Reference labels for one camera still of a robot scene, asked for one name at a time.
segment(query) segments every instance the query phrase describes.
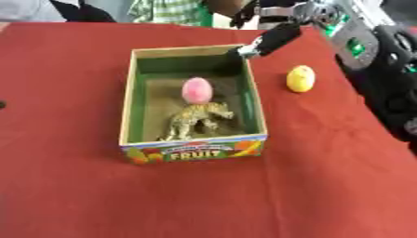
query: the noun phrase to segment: plastic animal figurine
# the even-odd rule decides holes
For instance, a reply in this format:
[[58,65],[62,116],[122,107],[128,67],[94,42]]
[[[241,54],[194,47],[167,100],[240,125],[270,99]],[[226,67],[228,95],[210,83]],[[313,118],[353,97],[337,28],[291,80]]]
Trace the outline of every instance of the plastic animal figurine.
[[219,126],[213,122],[214,117],[233,119],[235,114],[230,112],[226,103],[209,102],[206,104],[193,104],[175,114],[169,122],[168,133],[158,140],[188,140],[190,133],[197,122],[201,121],[204,127],[215,130]]

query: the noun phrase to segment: cardboard box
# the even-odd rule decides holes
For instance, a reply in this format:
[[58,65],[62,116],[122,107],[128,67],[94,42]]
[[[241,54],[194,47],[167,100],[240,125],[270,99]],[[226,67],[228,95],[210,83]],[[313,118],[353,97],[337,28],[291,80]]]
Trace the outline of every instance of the cardboard box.
[[[225,53],[238,45],[135,49],[131,54],[119,145],[135,164],[260,155],[267,131],[249,62]],[[156,141],[180,112],[182,84],[204,77],[213,101],[226,102],[234,120],[189,141]]]

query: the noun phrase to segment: red table surface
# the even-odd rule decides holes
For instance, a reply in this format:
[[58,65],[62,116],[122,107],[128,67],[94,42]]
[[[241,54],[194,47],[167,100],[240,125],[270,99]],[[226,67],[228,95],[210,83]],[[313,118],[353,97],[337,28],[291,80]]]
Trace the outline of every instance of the red table surface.
[[[318,33],[254,59],[262,157],[136,166],[117,146],[132,48],[259,32],[16,23],[0,34],[0,237],[417,237],[417,166]],[[314,89],[285,74],[306,64]]]

